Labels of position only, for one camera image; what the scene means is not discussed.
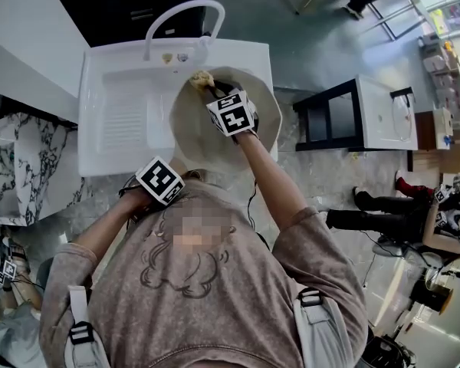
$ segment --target hand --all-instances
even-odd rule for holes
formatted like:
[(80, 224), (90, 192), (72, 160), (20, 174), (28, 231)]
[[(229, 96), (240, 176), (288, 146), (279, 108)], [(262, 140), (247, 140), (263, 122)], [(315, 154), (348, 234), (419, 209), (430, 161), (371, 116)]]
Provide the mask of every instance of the hand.
[[(254, 119), (254, 128), (251, 128), (249, 130), (246, 130), (246, 131), (243, 131), (243, 132), (246, 132), (246, 133), (251, 133), (252, 135), (254, 135), (256, 138), (259, 139), (259, 135), (258, 135), (258, 128), (259, 128), (259, 116), (258, 116), (258, 111), (255, 109), (255, 105), (252, 101), (249, 101), (248, 102), (248, 106), (249, 106), (249, 109), (251, 110), (251, 115), (252, 115), (252, 118)], [(233, 141), (235, 142), (235, 144), (238, 144), (238, 137), (237, 137), (238, 134), (235, 134), (232, 136), (232, 139)]]
[[(235, 131), (247, 127), (257, 136), (258, 115), (255, 105), (248, 99), (239, 83), (231, 80), (228, 82), (214, 80), (213, 86), (207, 85), (204, 89), (206, 94), (211, 93), (209, 98), (213, 98), (211, 101), (206, 102), (206, 106), (213, 124), (221, 133), (225, 136), (231, 136), (235, 144), (238, 144), (236, 138), (232, 135)], [(237, 116), (242, 116), (242, 113), (247, 115), (248, 119), (253, 121), (253, 127), (249, 126), (250, 122), (246, 122), (244, 127), (240, 127), (242, 122), (238, 126), (235, 125), (235, 121), (227, 123), (230, 121), (229, 119), (235, 119), (233, 113), (237, 113)]]
[(150, 194), (142, 187), (139, 186), (135, 189), (125, 191), (124, 195), (120, 198), (119, 203), (129, 212), (137, 212), (148, 207), (153, 199)]
[(460, 192), (460, 173), (453, 178), (453, 189), (455, 192)]
[(452, 192), (454, 192), (453, 188), (447, 189), (443, 184), (441, 184), (440, 187), (435, 189), (433, 195), (435, 200), (437, 200), (439, 203), (443, 203), (450, 197)]

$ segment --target cartoon print on shirt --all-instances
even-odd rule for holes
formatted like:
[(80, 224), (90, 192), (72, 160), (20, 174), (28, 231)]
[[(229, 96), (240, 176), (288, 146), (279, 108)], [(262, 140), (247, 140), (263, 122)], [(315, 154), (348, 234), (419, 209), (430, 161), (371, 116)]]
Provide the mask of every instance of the cartoon print on shirt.
[[(220, 266), (228, 261), (229, 254), (221, 245), (204, 247), (191, 253), (174, 247), (174, 237), (170, 231), (175, 229), (174, 225), (167, 225), (167, 219), (181, 217), (166, 217), (166, 213), (181, 211), (180, 202), (178, 208), (172, 205), (165, 209), (159, 224), (155, 225), (155, 228), (145, 237), (145, 240), (149, 239), (151, 242), (154, 238), (158, 238), (160, 242), (141, 253), (141, 261), (147, 267), (140, 274), (140, 283), (151, 289), (169, 285), (183, 297), (204, 298), (211, 291), (212, 282), (219, 276)], [(223, 226), (222, 231), (223, 241), (235, 231), (235, 227)], [(167, 266), (170, 267), (170, 272), (166, 268), (168, 262), (170, 262), (170, 266)]]

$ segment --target cable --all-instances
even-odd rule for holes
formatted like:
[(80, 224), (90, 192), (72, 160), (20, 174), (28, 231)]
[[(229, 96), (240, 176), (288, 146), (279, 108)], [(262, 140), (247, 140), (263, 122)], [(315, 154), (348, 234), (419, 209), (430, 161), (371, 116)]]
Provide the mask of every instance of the cable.
[(424, 280), (424, 285), (426, 286), (426, 288), (428, 290), (431, 290), (431, 283), (432, 283), (432, 280), (435, 279), (436, 277), (438, 277), (439, 273), (441, 272), (441, 268), (437, 268), (436, 269), (437, 271), (435, 271), (435, 273), (431, 276), (430, 279), (425, 279)]
[(390, 252), (388, 249), (385, 249), (384, 247), (382, 247), (382, 245), (381, 245), (379, 242), (373, 240), (373, 239), (368, 235), (368, 233), (366, 233), (366, 232), (364, 232), (364, 231), (362, 231), (362, 230), (360, 230), (360, 232), (361, 232), (361, 233), (364, 233), (364, 234), (367, 236), (367, 238), (369, 238), (372, 242), (374, 242), (376, 245), (378, 245), (378, 246), (379, 246), (381, 249), (383, 249), (385, 252), (388, 252), (389, 255), (392, 256), (393, 258), (403, 258), (402, 255), (394, 255), (394, 254), (393, 254), (392, 252)]
[(258, 193), (258, 190), (257, 190), (257, 186), (258, 186), (258, 182), (257, 180), (254, 180), (254, 192), (252, 193), (251, 197), (248, 199), (248, 203), (247, 203), (247, 216), (248, 216), (248, 221), (251, 223), (251, 227), (254, 229), (254, 232), (259, 236), (259, 238), (261, 239), (261, 241), (264, 243), (264, 245), (268, 248), (268, 250), (270, 251), (271, 249), (269, 248), (269, 245), (268, 245), (268, 242), (266, 241), (266, 239), (264, 238), (264, 236), (257, 232), (255, 230), (255, 221), (254, 219), (252, 218), (251, 216), (251, 202), (252, 202), (252, 199), (257, 195)]
[(370, 266), (368, 267), (368, 271), (365, 274), (365, 279), (363, 279), (363, 287), (365, 287), (366, 285), (366, 278), (368, 277), (368, 274), (373, 266), (373, 262), (375, 261), (375, 258), (376, 258), (376, 254), (373, 254), (373, 260), (371, 261)]
[(117, 195), (118, 195), (119, 197), (123, 196), (124, 193), (125, 193), (126, 191), (130, 191), (131, 189), (136, 189), (136, 188), (139, 188), (139, 187), (140, 187), (140, 186), (131, 186), (131, 187), (129, 186), (130, 183), (131, 183), (135, 178), (136, 178), (136, 175), (132, 175), (132, 176), (123, 184), (123, 188), (121, 188), (121, 189), (119, 190), (119, 192), (117, 193)]
[(15, 279), (13, 281), (11, 281), (12, 283), (13, 282), (22, 282), (23, 284), (30, 284), (30, 285), (34, 285), (34, 286), (37, 286), (38, 288), (41, 288), (42, 290), (45, 290), (41, 285), (39, 284), (36, 284), (32, 281), (27, 281), (27, 280), (23, 280), (23, 279)]
[(21, 291), (18, 289), (17, 285), (16, 285), (14, 282), (11, 282), (10, 285), (12, 285), (12, 286), (15, 287), (15, 290), (17, 291), (17, 293), (19, 293), (19, 295), (21, 296), (21, 299), (22, 299), (23, 301), (28, 301), (28, 300), (26, 300), (26, 299), (24, 298), (24, 296), (22, 296)]
[(254, 180), (254, 192), (252, 193), (251, 197), (248, 199), (248, 203), (247, 203), (247, 217), (248, 217), (248, 221), (251, 223), (251, 227), (255, 230), (255, 221), (254, 219), (252, 218), (251, 216), (251, 202), (252, 202), (252, 199), (257, 195), (258, 193), (258, 181), (257, 180)]
[(409, 248), (411, 248), (416, 254), (419, 255), (419, 257), (424, 261), (425, 265), (428, 266), (429, 268), (437, 268), (437, 267), (434, 267), (434, 266), (431, 266), (427, 260), (424, 259), (424, 256), (422, 256), (422, 253), (419, 252), (419, 250), (417, 248), (414, 248), (412, 245), (410, 245), (409, 243), (407, 242), (403, 242), (404, 245), (407, 245)]

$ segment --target person sitting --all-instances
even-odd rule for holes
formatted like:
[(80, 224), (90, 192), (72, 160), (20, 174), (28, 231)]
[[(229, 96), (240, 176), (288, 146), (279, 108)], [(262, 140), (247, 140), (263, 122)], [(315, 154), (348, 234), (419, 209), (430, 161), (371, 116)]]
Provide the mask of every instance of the person sitting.
[[(7, 238), (6, 246), (23, 248)], [(16, 265), (13, 281), (5, 279), (3, 285), (3, 314), (0, 314), (0, 366), (17, 368), (46, 368), (43, 353), (39, 346), (39, 324), (41, 318), (42, 296), (30, 277), (30, 266), (25, 255), (12, 254), (11, 261)], [(19, 299), (14, 295), (14, 288)]]
[[(440, 211), (437, 200), (419, 201), (412, 198), (380, 196), (355, 187), (354, 202), (362, 211), (330, 210), (329, 228), (371, 230), (404, 242), (422, 242), (427, 247), (460, 254), (460, 210)], [(381, 211), (386, 214), (370, 214)]]

